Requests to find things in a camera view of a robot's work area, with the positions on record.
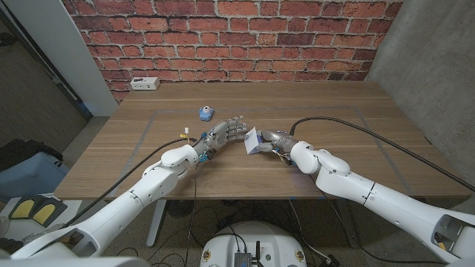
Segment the gray wall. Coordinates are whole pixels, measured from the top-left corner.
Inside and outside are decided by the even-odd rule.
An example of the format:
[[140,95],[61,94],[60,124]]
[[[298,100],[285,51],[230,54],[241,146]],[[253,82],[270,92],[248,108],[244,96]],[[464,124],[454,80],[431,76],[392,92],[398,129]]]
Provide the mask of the gray wall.
[[367,80],[475,185],[475,1],[405,0]]

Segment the electrical outlet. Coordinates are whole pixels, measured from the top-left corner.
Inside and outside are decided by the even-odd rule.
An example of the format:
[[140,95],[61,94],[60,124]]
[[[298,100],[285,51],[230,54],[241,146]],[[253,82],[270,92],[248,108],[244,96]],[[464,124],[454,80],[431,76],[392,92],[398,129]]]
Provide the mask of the electrical outlet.
[[157,77],[137,77],[132,79],[131,85],[134,90],[156,90],[160,80]]

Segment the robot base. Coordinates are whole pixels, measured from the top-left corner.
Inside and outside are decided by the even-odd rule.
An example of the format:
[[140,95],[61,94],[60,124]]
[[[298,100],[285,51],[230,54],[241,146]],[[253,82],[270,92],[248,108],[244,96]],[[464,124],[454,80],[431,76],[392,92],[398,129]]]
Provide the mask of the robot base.
[[247,221],[238,222],[216,233],[208,241],[201,254],[201,267],[251,267],[248,264],[235,261],[236,257],[246,258],[244,244],[239,237],[233,235],[232,230],[244,239],[247,247],[247,255],[256,257],[256,242],[260,243],[260,258],[258,259],[265,267],[304,267],[307,266],[304,251],[297,240],[289,233],[267,222]]

